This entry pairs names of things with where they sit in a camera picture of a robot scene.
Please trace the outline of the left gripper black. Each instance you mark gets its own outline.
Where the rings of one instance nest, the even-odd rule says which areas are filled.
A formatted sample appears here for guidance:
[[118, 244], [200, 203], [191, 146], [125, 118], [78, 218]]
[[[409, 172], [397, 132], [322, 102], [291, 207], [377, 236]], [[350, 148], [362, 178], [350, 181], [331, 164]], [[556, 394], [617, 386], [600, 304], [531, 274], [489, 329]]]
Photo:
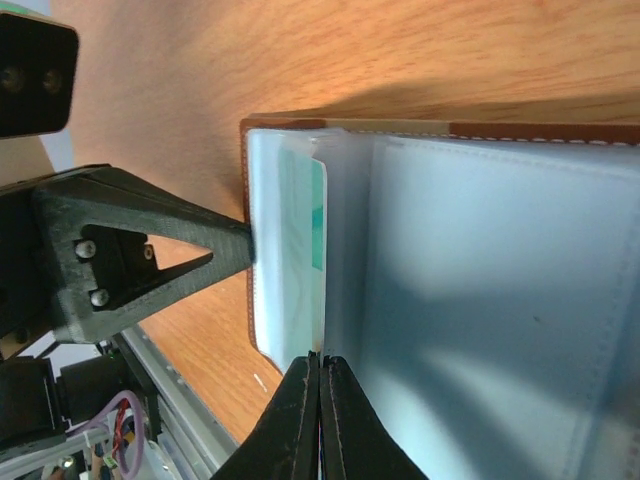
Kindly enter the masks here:
[[108, 164], [1, 188], [1, 358], [105, 340], [249, 268], [250, 227]]

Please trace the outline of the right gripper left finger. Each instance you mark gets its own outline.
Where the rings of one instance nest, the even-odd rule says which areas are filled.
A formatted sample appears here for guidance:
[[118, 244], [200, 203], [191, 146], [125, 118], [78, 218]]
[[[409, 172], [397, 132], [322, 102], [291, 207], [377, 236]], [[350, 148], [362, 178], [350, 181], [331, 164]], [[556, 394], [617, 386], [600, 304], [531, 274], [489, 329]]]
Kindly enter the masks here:
[[295, 358], [252, 432], [212, 478], [316, 479], [319, 381], [317, 353]]

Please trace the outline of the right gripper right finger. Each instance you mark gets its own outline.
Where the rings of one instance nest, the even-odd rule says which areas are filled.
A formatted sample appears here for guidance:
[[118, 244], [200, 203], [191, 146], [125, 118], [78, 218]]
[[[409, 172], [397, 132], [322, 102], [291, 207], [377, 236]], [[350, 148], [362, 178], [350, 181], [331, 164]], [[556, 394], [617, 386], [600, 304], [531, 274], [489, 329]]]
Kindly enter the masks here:
[[324, 358], [319, 394], [324, 479], [426, 477], [387, 432], [344, 358]]

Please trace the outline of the brown leather card holder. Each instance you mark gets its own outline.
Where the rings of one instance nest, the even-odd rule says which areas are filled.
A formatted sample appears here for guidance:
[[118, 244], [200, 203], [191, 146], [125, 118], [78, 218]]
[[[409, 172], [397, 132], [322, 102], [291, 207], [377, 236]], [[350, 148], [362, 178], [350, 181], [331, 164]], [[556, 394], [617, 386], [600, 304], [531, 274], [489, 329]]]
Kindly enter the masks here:
[[279, 152], [326, 168], [322, 349], [433, 479], [639, 475], [635, 124], [249, 118], [254, 347], [278, 369]]

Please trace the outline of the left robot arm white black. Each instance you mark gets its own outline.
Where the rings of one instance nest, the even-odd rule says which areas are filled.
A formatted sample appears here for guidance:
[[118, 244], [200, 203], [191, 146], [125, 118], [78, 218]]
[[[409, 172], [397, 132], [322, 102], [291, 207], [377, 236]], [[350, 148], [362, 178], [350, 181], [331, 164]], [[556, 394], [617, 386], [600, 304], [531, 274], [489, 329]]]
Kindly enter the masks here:
[[1, 474], [102, 439], [122, 400], [141, 443], [206, 478], [234, 451], [140, 322], [250, 267], [250, 227], [107, 164], [1, 189]]

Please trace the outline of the aluminium rail frame front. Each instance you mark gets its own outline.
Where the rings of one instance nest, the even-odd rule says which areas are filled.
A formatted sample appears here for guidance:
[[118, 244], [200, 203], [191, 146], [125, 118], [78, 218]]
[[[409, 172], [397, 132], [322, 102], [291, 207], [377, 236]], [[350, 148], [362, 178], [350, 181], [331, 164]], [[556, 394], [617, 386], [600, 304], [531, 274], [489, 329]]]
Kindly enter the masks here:
[[212, 478], [237, 442], [141, 328], [114, 340], [145, 395], [149, 466], [140, 476]]

